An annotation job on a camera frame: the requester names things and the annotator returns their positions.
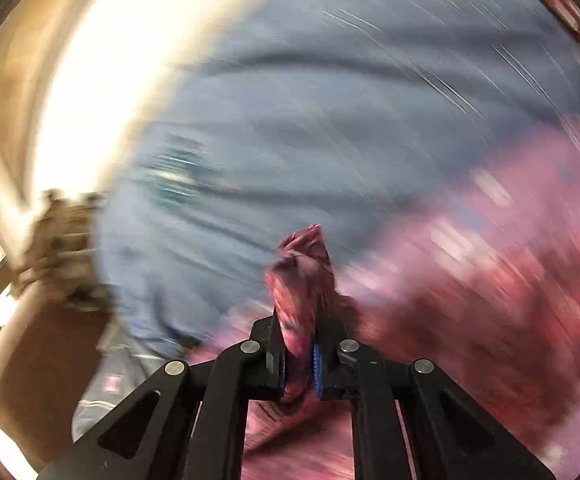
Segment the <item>blue plaid quilt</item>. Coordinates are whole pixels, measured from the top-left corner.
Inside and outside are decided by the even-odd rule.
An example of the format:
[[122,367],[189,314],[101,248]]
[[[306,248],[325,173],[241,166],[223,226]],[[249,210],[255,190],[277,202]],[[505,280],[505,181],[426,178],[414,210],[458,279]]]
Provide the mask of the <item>blue plaid quilt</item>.
[[580,115],[540,0],[263,0],[186,68],[97,221],[130,336],[162,356],[256,298],[281,237],[332,258],[529,128]]

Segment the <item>maroon floral small garment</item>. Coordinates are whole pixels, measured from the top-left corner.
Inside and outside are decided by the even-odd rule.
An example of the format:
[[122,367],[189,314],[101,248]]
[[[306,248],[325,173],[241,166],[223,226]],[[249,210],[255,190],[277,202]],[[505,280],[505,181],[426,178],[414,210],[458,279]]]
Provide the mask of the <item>maroon floral small garment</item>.
[[254,451],[320,411],[315,393],[313,339],[321,315],[346,322],[354,302],[337,292],[330,257],[317,224],[279,243],[265,283],[286,348],[286,379],[278,401],[250,404],[244,448]]

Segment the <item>brown patterned cloth bundle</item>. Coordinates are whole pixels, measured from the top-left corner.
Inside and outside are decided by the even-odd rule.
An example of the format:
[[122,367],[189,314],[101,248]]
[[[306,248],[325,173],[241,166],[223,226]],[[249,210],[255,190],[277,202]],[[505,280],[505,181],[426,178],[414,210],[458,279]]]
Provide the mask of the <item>brown patterned cloth bundle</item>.
[[97,193],[66,198],[57,190],[44,193],[46,209],[32,225],[28,247],[14,271],[13,295],[41,284],[51,300],[83,312],[106,312],[110,292],[95,270],[92,220],[101,202]]

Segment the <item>purple floral bed sheet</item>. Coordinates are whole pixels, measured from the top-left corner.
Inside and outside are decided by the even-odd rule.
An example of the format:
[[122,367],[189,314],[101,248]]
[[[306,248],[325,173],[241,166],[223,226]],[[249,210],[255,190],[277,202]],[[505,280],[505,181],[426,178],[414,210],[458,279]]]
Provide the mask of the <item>purple floral bed sheet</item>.
[[[507,148],[445,196],[363,244],[328,233],[353,336],[393,361],[428,358],[559,479],[580,475],[580,133]],[[228,313],[208,351],[265,313],[270,245],[220,240],[212,296]]]

